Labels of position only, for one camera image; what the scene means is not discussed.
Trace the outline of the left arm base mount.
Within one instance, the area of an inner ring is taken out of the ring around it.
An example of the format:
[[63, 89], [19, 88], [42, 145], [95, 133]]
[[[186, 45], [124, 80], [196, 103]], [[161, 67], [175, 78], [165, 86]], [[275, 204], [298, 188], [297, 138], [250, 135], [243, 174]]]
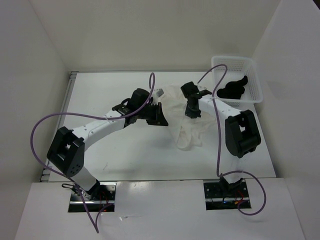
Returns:
[[[68, 212], [84, 213], [86, 210], [77, 188], [68, 183], [63, 183], [61, 186], [65, 189], [71, 190]], [[116, 186], [117, 184], [115, 182], [101, 182], [100, 189], [92, 195], [88, 195], [82, 191], [81, 194], [89, 212], [98, 213], [100, 210], [104, 213], [114, 212]]]

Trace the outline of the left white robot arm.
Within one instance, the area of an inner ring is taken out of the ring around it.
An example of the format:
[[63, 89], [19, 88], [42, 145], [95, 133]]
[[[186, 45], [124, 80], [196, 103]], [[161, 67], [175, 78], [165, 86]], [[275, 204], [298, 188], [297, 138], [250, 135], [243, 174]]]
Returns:
[[130, 98], [114, 106], [102, 119], [94, 120], [74, 129], [59, 128], [47, 152], [47, 159], [62, 174], [72, 179], [82, 189], [88, 200], [94, 200], [102, 191], [100, 182], [85, 168], [85, 152], [104, 137], [120, 131], [137, 120], [145, 120], [148, 125], [169, 124], [158, 98], [164, 94], [159, 88], [149, 93], [137, 88]]

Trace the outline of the white skirt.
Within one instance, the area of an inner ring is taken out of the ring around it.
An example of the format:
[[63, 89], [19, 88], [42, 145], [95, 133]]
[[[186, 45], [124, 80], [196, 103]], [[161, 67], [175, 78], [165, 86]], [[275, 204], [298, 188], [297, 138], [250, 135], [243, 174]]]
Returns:
[[194, 119], [186, 116], [187, 99], [181, 87], [169, 84], [161, 89], [163, 94], [159, 97], [159, 101], [162, 104], [162, 112], [168, 122], [168, 131], [175, 146], [182, 151], [200, 147], [202, 134], [217, 125], [216, 117], [206, 112], [202, 112], [201, 117]]

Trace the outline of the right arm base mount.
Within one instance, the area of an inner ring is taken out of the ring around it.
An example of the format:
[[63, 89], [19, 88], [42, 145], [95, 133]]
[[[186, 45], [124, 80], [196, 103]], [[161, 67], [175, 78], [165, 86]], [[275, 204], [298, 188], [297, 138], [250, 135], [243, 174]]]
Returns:
[[207, 211], [251, 209], [249, 192], [244, 179], [228, 185], [225, 180], [203, 182], [205, 207]]

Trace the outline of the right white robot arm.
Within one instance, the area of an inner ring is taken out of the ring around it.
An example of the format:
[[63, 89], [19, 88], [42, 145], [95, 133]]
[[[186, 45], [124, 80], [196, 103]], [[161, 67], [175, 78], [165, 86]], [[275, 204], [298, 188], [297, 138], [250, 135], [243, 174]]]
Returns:
[[241, 184], [242, 178], [239, 177], [236, 181], [233, 181], [226, 179], [226, 176], [242, 174], [243, 172], [233, 170], [220, 173], [222, 153], [221, 120], [224, 120], [226, 149], [232, 156], [239, 159], [246, 154], [254, 152], [257, 146], [261, 144], [261, 135], [257, 122], [251, 110], [241, 111], [209, 95], [200, 96], [200, 94], [194, 93], [188, 96], [185, 115], [191, 119], [196, 119], [201, 117], [202, 112], [216, 117], [218, 131], [216, 175], [219, 177], [220, 193], [225, 197], [229, 197], [236, 192], [237, 187]]

